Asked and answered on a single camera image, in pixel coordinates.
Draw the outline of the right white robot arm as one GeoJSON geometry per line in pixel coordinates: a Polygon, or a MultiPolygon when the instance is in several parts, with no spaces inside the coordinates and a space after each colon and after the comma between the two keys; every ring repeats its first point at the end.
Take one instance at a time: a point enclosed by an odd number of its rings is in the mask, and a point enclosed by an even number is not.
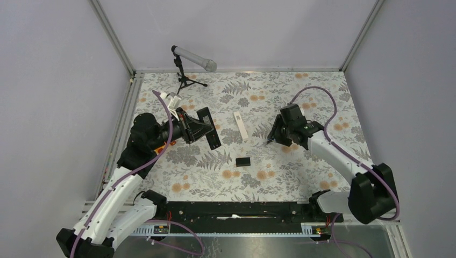
{"type": "Polygon", "coordinates": [[[280,109],[268,142],[290,147],[292,144],[321,158],[350,184],[348,191],[322,190],[309,198],[308,213],[315,221],[329,214],[349,213],[360,223],[381,219],[391,210],[398,210],[397,190],[391,168],[384,164],[367,165],[331,140],[324,126],[307,121],[296,104],[280,109]]]}

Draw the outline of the black remote battery cover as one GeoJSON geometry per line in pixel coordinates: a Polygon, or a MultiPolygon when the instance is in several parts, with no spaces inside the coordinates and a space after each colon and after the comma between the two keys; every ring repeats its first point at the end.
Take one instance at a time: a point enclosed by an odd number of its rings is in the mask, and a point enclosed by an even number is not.
{"type": "Polygon", "coordinates": [[[250,157],[236,158],[236,167],[247,167],[251,165],[250,157]]]}

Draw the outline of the black remote control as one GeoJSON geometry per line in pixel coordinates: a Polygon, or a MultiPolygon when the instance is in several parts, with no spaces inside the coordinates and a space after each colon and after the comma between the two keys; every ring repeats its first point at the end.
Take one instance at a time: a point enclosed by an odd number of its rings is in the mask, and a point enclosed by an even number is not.
{"type": "Polygon", "coordinates": [[[210,126],[210,130],[208,133],[205,135],[206,140],[209,144],[209,147],[211,150],[215,150],[218,147],[220,147],[221,141],[219,139],[215,124],[213,122],[213,118],[211,116],[210,110],[208,107],[202,108],[197,111],[198,118],[201,122],[204,122],[208,126],[210,126]]]}

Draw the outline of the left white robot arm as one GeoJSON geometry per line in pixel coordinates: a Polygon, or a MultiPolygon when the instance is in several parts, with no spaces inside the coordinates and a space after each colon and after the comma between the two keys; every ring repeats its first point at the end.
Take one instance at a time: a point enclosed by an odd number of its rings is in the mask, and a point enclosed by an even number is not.
{"type": "Polygon", "coordinates": [[[165,111],[168,120],[162,124],[151,113],[135,117],[126,148],[102,193],[73,228],[62,228],[57,234],[65,257],[113,257],[143,223],[166,216],[166,198],[152,190],[146,191],[125,214],[119,216],[118,212],[173,141],[183,139],[191,144],[218,135],[208,107],[198,110],[197,118],[179,107],[165,111]]]}

